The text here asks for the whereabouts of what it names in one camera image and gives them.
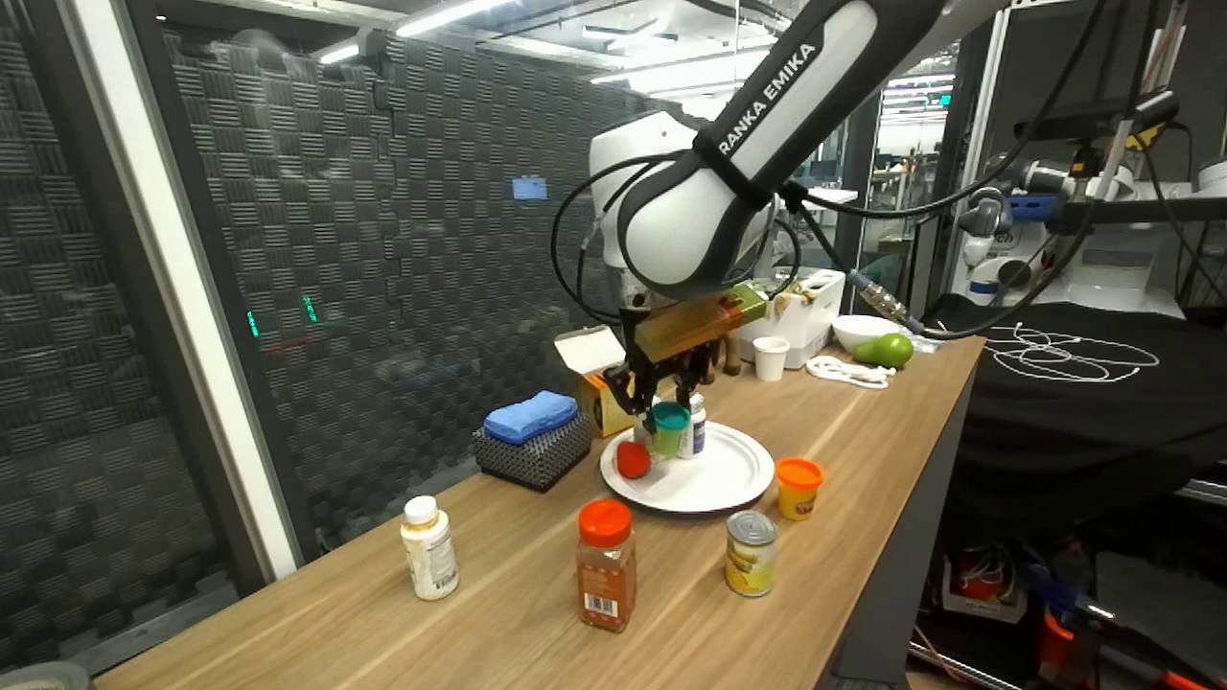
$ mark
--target blue sponge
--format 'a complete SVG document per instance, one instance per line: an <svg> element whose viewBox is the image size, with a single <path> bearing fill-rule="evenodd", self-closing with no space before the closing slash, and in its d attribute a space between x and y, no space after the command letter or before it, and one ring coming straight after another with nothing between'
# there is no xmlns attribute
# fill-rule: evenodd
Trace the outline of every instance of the blue sponge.
<svg viewBox="0 0 1227 690"><path fill-rule="evenodd" d="M539 433L567 424L572 419L580 419L580 402L572 396L539 389L514 406L492 408L484 430L503 443L525 443Z"/></svg>

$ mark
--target orange lid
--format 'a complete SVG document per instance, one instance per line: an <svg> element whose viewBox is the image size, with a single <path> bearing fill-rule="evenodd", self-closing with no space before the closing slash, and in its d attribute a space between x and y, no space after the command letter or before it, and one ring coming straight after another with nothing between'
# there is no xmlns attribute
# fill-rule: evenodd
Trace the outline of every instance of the orange lid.
<svg viewBox="0 0 1227 690"><path fill-rule="evenodd" d="M594 497L580 511L580 541L594 549L617 549L629 535L629 505L617 497Z"/></svg>
<svg viewBox="0 0 1227 690"><path fill-rule="evenodd" d="M826 477L826 467L814 459L778 459L773 477L796 489L814 489Z"/></svg>

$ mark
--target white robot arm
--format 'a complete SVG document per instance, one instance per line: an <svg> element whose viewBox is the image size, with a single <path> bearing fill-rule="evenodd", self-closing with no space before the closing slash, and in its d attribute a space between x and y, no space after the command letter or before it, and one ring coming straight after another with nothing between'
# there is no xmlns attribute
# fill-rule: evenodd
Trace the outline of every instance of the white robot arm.
<svg viewBox="0 0 1227 690"><path fill-rule="evenodd" d="M625 175L594 186L597 201L613 200L604 265L668 298L714 295L749 277L773 186L910 58L939 10L944 0L809 0L684 157L633 180L622 200L613 191ZM648 136L597 136L589 160L686 136L686 127L663 118L638 127Z"/></svg>

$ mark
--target wooden countertop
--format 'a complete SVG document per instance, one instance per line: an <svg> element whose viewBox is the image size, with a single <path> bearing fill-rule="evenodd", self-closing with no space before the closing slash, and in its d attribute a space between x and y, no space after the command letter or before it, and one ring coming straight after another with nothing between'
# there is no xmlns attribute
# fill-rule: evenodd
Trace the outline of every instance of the wooden countertop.
<svg viewBox="0 0 1227 690"><path fill-rule="evenodd" d="M714 420L827 467L814 518L783 525L767 597L723 585L723 513L638 511L638 613L625 632L580 623L574 511L604 495L594 449L549 495L492 476L441 495L459 550L454 597L414 597L387 522L96 687L814 687L976 351L955 339L912 356L888 389L801 373L707 389Z"/></svg>

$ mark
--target white plate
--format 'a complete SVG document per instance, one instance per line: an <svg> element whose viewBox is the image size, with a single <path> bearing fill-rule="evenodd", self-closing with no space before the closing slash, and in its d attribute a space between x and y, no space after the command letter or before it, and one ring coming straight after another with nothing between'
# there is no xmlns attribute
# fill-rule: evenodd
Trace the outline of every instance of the white plate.
<svg viewBox="0 0 1227 690"><path fill-rule="evenodd" d="M754 503L769 477L769 452L749 433L707 420L707 449L690 459L654 459L648 476L625 477L617 476L617 443L629 439L633 430L617 433L601 452L601 477L613 495L663 511L663 513L716 513Z"/></svg>

